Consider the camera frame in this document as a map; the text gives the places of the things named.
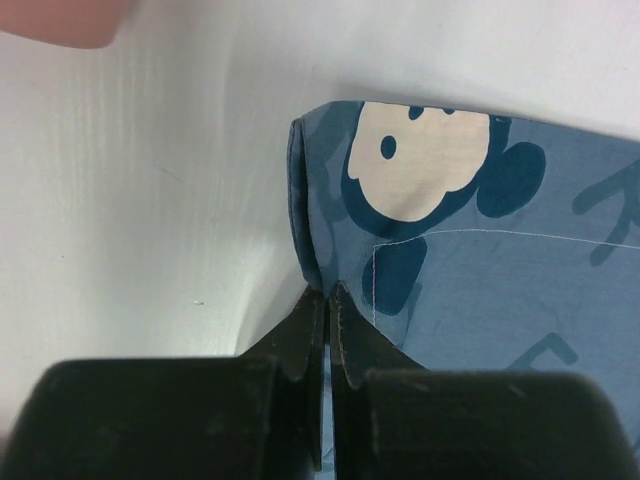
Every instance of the cream cartoon face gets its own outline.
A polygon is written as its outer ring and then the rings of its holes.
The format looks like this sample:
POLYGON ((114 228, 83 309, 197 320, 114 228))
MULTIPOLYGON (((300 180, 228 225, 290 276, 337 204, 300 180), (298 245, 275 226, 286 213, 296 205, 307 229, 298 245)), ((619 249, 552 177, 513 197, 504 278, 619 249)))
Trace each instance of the cream cartoon face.
POLYGON ((366 103, 347 173, 378 213, 416 222, 473 180, 489 140, 488 115, 366 103))

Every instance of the black eye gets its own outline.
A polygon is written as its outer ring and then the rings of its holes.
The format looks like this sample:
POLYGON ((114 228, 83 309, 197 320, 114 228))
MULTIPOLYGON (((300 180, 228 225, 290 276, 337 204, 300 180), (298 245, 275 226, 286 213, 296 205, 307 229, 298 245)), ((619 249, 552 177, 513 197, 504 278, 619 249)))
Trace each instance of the black eye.
POLYGON ((424 107, 409 107, 409 120, 415 120, 424 112, 424 107))
POLYGON ((391 135, 387 135, 380 142, 380 153, 382 156, 389 160, 396 154, 396 139, 391 135))

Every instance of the fabric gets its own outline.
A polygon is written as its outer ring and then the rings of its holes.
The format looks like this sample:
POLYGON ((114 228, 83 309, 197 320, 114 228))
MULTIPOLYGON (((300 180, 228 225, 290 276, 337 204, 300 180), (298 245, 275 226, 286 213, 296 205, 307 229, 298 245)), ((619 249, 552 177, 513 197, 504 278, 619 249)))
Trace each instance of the fabric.
POLYGON ((307 281, 338 280, 430 369, 567 370, 640 454, 640 145, 449 109, 325 105, 293 122, 307 281))

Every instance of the black cartoon ear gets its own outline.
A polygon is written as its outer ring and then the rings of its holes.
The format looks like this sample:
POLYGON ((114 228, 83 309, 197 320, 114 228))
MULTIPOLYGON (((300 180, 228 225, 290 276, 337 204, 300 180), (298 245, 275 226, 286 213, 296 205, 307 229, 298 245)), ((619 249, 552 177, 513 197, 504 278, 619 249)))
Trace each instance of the black cartoon ear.
POLYGON ((528 142, 487 158, 478 175, 480 213, 500 218, 524 207, 540 188, 546 165, 544 150, 528 142))

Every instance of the folded fabric edge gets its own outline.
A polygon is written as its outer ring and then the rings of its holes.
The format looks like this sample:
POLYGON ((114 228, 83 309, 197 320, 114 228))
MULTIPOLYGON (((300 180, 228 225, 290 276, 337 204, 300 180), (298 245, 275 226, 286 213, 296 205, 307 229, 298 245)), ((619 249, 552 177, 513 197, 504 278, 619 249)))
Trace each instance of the folded fabric edge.
POLYGON ((307 171, 304 153, 302 120, 294 120, 289 130, 287 147, 287 177, 289 185, 289 225, 293 246, 304 279, 312 287, 322 290, 322 276, 313 250, 308 216, 307 171))

